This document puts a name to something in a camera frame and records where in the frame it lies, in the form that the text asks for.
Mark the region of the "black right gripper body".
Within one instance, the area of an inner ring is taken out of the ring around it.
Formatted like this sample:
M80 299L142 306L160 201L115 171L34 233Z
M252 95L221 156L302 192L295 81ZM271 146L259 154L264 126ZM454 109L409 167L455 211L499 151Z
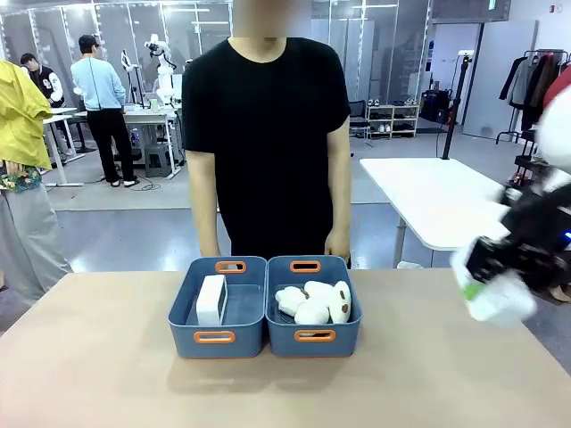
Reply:
M466 267L480 283L512 270L530 292L571 303L571 180L548 189L544 184L504 186L499 202L508 210L500 223L507 233L477 237Z

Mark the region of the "white plush toy brown marks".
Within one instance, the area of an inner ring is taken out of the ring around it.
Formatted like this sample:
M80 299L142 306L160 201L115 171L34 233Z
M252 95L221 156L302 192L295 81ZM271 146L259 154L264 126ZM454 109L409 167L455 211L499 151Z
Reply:
M297 325L325 325L329 323L329 302L334 286L308 281L300 288L289 285L275 293L278 310L294 319Z
M352 293L345 281L338 281L332 288L329 301L329 316L333 324L345 324L352 312Z

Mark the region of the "person's right forearm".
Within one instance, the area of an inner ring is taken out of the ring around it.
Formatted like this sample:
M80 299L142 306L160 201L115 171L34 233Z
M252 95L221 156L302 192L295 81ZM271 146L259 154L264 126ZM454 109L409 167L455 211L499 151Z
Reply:
M194 226L200 240L218 240L217 199L211 188L192 188L192 212Z

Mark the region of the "person's left forearm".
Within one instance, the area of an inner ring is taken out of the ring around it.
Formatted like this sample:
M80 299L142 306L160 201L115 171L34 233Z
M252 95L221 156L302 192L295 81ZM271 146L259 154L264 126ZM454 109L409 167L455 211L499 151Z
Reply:
M351 183L334 182L329 186L333 206L333 229L347 233L351 223Z

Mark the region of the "person's left hand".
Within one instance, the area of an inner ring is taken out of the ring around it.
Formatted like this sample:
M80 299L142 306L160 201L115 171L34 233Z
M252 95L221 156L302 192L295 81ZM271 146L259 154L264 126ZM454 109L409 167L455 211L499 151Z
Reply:
M325 254L343 259L348 269L352 268L350 238L348 227L334 227L325 241Z

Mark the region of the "black utility cart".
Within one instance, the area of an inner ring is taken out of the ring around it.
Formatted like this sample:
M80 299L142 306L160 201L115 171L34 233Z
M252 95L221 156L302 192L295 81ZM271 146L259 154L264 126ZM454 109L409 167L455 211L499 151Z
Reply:
M538 153L536 129L529 129L520 134L524 140L522 152L515 158L517 170L508 181L508 187L521 190L536 182L542 182L550 174L550 165Z

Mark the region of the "large white table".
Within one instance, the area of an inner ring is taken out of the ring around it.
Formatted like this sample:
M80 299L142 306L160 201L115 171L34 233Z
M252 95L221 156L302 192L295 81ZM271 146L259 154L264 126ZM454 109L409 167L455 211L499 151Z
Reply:
M431 251L456 251L481 235L507 233L496 202L503 186L458 160L362 159L361 167L399 215L393 267L410 230Z

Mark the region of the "black tripod pole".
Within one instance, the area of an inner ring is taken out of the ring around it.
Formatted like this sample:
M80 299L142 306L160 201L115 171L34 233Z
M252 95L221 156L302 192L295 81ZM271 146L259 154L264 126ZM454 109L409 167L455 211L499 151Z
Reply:
M466 79L468 66L472 62L474 53L475 53L474 50L460 50L458 54L458 58L461 59L460 74L459 74L458 84L456 87L456 94L452 103L451 116L448 124L448 130L444 143L443 154L441 157L443 161L446 161L450 158L451 141L457 123L459 104L461 101L461 93Z

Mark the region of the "clothes rack with coats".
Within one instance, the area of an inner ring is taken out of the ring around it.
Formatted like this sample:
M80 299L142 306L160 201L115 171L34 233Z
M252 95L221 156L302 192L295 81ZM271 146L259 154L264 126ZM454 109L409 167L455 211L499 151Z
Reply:
M570 65L571 53L561 49L527 50L516 58L499 97L512 109L509 127L496 136L496 144L516 143L534 129L548 89Z

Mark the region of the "red garment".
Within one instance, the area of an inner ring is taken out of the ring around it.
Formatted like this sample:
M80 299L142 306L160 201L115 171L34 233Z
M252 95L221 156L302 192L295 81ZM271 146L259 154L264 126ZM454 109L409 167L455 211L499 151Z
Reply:
M552 100L571 85L571 65L567 66L549 86L543 97L542 107L546 109Z

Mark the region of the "black luggage bags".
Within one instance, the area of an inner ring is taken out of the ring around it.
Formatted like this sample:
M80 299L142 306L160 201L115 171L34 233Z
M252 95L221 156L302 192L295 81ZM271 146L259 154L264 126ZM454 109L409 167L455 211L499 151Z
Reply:
M419 117L430 122L449 125L453 108L452 91L429 89L422 93Z

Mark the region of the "white shoe rack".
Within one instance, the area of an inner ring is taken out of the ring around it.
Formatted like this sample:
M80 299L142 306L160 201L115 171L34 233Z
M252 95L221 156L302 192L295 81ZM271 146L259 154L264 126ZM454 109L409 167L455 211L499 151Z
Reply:
M414 137L418 127L418 104L372 104L366 106L369 123L366 138Z

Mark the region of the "black office chair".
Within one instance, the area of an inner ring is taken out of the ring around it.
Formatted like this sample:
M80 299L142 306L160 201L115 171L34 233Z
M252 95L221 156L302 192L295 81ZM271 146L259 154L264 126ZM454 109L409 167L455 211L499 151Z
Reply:
M350 107L350 122L349 132L350 136L359 137L363 139L363 143L371 147L370 131L371 126L367 119L367 105L364 100L349 102Z

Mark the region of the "person black t-shirt torso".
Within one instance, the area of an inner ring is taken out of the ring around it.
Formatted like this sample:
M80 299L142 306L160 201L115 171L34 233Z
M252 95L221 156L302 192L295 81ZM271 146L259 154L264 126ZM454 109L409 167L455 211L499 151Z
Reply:
M182 79L192 188L216 192L234 256L326 255L329 186L352 181L350 107L329 45L231 37Z

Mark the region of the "grey step stool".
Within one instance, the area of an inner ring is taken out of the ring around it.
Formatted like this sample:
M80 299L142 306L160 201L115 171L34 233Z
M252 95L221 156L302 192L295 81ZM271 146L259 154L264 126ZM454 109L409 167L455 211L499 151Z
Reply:
M170 144L150 144L144 148L145 174L147 177L172 179L175 162Z

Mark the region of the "white and black stand device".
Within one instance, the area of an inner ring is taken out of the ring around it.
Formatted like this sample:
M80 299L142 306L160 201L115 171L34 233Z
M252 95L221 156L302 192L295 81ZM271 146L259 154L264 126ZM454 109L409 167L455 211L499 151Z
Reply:
M120 62L128 77L128 102L144 107L144 91L139 66L129 59L125 49L121 50Z

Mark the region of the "person in light blue shirt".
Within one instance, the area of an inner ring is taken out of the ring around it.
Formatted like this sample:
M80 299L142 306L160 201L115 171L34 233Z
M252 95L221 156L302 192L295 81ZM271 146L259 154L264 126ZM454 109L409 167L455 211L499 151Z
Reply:
M98 48L95 36L81 36L81 58L71 64L70 73L87 112L105 180L112 187L132 187L138 179L124 120L126 90L112 65L97 57Z

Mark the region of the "small white background desk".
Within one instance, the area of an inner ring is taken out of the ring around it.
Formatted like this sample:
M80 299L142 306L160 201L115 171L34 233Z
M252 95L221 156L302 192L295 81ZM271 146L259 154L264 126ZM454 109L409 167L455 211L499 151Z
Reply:
M84 157L84 154L79 154L76 151L68 123L68 120L73 118L73 113L76 110L73 107L54 108L52 109L53 116L44 120L44 137L52 151L55 171L59 174L57 182L44 182L46 188L80 188L85 185L83 182L70 182L66 177L62 163L63 151L61 151L61 148L63 148L64 143L67 144L66 151L70 152L70 156L65 162L78 161Z

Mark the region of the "person in yellow jacket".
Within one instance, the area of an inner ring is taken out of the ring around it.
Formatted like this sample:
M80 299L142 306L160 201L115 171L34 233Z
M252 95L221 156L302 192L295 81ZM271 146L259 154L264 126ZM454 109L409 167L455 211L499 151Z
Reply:
M40 171L51 162L48 101L17 65L0 60L0 272L30 308L72 272Z

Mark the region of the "person in varsity jacket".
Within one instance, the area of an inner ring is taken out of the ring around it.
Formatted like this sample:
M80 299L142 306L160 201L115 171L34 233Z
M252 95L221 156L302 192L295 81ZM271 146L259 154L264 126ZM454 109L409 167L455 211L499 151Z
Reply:
M32 53L25 53L20 59L21 65L28 70L40 92L53 108L65 106L62 82L57 74L49 67L40 64Z

